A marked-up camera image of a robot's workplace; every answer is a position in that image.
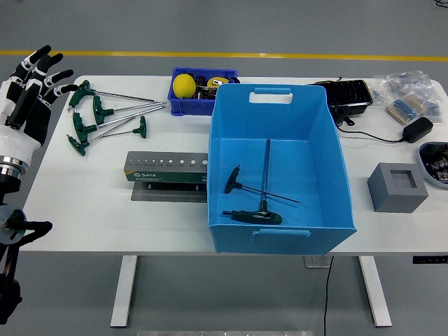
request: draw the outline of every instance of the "blue crate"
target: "blue crate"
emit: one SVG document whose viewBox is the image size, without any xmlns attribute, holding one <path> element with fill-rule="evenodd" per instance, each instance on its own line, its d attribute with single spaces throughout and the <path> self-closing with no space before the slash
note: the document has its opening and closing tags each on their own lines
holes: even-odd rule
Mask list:
<svg viewBox="0 0 448 336">
<path fill-rule="evenodd" d="M 214 99 L 179 99 L 173 92 L 173 81 L 180 74 L 194 74 L 205 77 L 208 81 L 213 77 L 238 77 L 236 70 L 231 69 L 197 69 L 197 68 L 174 68 L 169 86 L 168 100 L 171 102 L 171 114 L 173 116 L 183 116 L 190 114 L 194 116 L 211 116 L 215 106 Z"/>
<path fill-rule="evenodd" d="M 285 97 L 290 103 L 251 102 L 251 97 Z M 238 182 L 262 188 L 268 138 L 267 191 L 302 204 L 268 197 L 268 209 L 283 217 L 280 225 L 232 220 L 222 212 L 260 209 L 259 193 L 234 189 L 225 194 L 224 188 L 238 165 Z M 211 117 L 207 174 L 216 252 L 325 255 L 356 231 L 340 141 L 322 87 L 222 85 Z"/>
</svg>

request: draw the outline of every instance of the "yellow floor line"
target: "yellow floor line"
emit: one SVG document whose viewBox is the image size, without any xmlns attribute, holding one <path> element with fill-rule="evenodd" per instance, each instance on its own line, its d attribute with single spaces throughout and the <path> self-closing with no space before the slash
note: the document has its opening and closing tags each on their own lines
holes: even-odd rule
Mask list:
<svg viewBox="0 0 448 336">
<path fill-rule="evenodd" d="M 26 56 L 33 50 L 0 50 L 0 56 Z M 302 60 L 365 60 L 404 62 L 448 62 L 448 56 L 405 55 L 352 55 L 309 53 L 263 53 L 263 52 L 158 52 L 158 51 L 100 51 L 100 50 L 54 50 L 51 55 L 66 56 L 114 56 L 114 57 L 213 57 L 213 58 L 261 58 Z"/>
</svg>

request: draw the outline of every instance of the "gray floor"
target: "gray floor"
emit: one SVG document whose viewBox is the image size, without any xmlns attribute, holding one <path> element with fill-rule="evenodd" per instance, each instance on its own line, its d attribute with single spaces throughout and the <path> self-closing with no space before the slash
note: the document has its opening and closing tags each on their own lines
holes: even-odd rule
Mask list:
<svg viewBox="0 0 448 336">
<path fill-rule="evenodd" d="M 0 50 L 216 51 L 447 56 L 448 9 L 397 1 L 0 1 Z M 22 56 L 0 56 L 0 78 Z M 170 75 L 174 67 L 237 69 L 240 76 L 363 78 L 423 70 L 448 90 L 446 62 L 182 57 L 65 57 L 76 75 Z M 57 122 L 63 99 L 53 108 Z M 45 147 L 35 153 L 22 206 Z M 376 258 L 393 322 L 375 328 L 355 257 L 337 257 L 327 335 L 445 335 L 446 265 Z M 323 334 L 327 271 L 300 257 L 139 259 L 126 329 L 109 328 L 121 258 L 20 256 L 23 303 L 0 335 L 136 335 L 139 330 L 311 330 Z"/>
</svg>

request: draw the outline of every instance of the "gray metal block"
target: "gray metal block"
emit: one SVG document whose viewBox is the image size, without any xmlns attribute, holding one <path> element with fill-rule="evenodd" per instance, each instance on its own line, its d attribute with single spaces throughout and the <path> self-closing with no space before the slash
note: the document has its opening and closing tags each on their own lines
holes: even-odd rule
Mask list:
<svg viewBox="0 0 448 336">
<path fill-rule="evenodd" d="M 376 212 L 410 214 L 428 197 L 417 164 L 380 162 L 367 184 Z"/>
</svg>

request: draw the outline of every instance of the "power adapter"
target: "power adapter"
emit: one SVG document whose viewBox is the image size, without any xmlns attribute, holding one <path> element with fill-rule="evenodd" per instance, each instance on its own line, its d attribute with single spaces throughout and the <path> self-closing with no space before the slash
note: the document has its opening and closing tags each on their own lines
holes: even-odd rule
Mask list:
<svg viewBox="0 0 448 336">
<path fill-rule="evenodd" d="M 402 139 L 413 144 L 420 140 L 433 129 L 433 123 L 426 117 L 420 117 L 405 128 L 403 128 Z"/>
</svg>

